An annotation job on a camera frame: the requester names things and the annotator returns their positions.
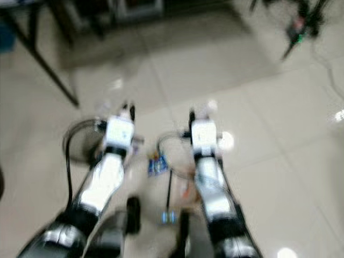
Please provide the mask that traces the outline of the blue snack packet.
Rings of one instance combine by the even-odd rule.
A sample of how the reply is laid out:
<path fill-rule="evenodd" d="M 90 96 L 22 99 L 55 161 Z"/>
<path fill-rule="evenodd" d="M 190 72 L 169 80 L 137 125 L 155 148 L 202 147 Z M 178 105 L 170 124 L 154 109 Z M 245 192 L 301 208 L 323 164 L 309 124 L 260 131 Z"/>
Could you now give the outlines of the blue snack packet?
<path fill-rule="evenodd" d="M 170 166 L 164 153 L 152 152 L 148 155 L 148 177 L 154 177 L 170 172 Z"/>

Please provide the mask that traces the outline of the thin black stick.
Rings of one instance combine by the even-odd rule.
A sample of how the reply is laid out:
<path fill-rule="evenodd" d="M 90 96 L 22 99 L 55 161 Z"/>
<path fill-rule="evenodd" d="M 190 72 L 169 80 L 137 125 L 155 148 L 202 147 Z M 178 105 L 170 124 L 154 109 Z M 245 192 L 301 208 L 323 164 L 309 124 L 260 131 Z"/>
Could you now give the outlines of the thin black stick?
<path fill-rule="evenodd" d="M 170 209 L 170 198 L 171 198 L 173 177 L 174 177 L 174 170 L 169 169 L 169 181 L 167 185 L 167 197 L 166 197 L 166 211 L 169 211 Z"/>

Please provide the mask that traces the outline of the dark low cabinet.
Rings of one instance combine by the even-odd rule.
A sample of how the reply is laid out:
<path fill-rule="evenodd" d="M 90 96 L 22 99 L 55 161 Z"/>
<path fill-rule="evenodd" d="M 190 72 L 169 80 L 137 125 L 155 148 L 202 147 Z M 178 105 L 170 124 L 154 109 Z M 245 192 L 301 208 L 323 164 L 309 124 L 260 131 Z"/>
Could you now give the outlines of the dark low cabinet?
<path fill-rule="evenodd" d="M 64 0 L 73 10 L 77 24 L 105 37 L 106 28 L 160 18 L 165 0 Z"/>

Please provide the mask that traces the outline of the black robot right leg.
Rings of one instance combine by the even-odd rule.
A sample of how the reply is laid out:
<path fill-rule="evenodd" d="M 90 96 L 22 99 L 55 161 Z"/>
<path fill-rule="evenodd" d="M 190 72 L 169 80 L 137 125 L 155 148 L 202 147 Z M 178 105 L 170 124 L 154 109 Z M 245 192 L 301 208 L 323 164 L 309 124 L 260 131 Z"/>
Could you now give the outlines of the black robot right leg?
<path fill-rule="evenodd" d="M 177 221 L 179 229 L 175 239 L 176 243 L 169 258 L 195 258 L 191 238 L 191 217 L 192 211 L 188 209 L 180 212 Z"/>

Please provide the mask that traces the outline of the black robot leg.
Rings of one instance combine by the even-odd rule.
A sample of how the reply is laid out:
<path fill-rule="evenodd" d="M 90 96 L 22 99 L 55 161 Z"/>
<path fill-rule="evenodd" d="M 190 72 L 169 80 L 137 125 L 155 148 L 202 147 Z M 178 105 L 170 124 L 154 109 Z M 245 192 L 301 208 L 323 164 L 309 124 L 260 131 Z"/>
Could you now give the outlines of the black robot leg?
<path fill-rule="evenodd" d="M 128 197 L 124 207 L 116 209 L 98 227 L 83 258 L 120 258 L 125 239 L 141 229 L 141 201 Z"/>
<path fill-rule="evenodd" d="M 179 229 L 175 239 L 176 243 L 169 258 L 195 258 L 191 238 L 191 217 L 192 211 L 188 209 L 180 212 L 177 221 Z"/>

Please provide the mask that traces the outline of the black robot left leg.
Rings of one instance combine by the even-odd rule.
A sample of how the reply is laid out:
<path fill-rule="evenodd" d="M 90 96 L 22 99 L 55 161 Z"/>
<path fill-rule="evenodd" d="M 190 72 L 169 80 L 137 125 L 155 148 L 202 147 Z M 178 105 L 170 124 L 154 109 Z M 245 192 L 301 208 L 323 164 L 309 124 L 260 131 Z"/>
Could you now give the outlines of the black robot left leg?
<path fill-rule="evenodd" d="M 116 209 L 98 227 L 83 258 L 120 258 L 125 239 L 141 229 L 141 201 L 128 197 L 124 207 Z"/>

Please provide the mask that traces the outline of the blue storage box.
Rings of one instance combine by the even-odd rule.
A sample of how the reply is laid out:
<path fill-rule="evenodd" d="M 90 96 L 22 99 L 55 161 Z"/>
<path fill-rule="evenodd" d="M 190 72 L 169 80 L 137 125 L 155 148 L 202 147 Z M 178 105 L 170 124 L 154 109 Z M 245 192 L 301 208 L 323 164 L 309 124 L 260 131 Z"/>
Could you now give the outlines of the blue storage box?
<path fill-rule="evenodd" d="M 15 35 L 13 29 L 4 21 L 0 22 L 0 53 L 10 53 L 15 46 Z"/>

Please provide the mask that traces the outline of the black tripod stand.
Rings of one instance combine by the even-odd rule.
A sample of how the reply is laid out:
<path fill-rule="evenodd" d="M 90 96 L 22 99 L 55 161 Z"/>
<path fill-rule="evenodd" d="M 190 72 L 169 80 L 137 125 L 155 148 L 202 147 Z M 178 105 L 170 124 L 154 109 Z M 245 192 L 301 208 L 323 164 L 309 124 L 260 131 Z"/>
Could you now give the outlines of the black tripod stand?
<path fill-rule="evenodd" d="M 249 11 L 255 12 L 260 3 L 269 10 L 272 5 L 286 2 L 296 7 L 296 12 L 288 19 L 285 26 L 285 35 L 288 40 L 287 47 L 282 55 L 282 61 L 290 56 L 295 47 L 307 37 L 316 39 L 320 35 L 320 27 L 325 24 L 325 10 L 335 0 L 250 0 Z"/>

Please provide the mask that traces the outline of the black metal frame table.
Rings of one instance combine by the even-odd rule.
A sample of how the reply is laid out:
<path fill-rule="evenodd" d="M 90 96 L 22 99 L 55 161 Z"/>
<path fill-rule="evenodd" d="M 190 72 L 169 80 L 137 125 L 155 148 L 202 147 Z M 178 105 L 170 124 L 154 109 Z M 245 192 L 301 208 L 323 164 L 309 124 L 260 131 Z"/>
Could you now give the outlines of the black metal frame table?
<path fill-rule="evenodd" d="M 61 78 L 38 50 L 38 20 L 44 6 L 47 7 L 57 23 L 59 32 L 67 46 L 69 48 L 74 47 L 74 38 L 72 37 L 74 26 L 69 21 L 62 2 L 63 0 L 0 0 L 0 18 L 14 32 L 16 39 L 27 49 L 45 74 L 52 79 L 68 102 L 78 110 L 80 108 L 78 97 L 67 89 L 66 84 L 62 83 Z M 15 17 L 15 12 L 24 9 L 28 11 L 26 30 L 22 30 Z"/>

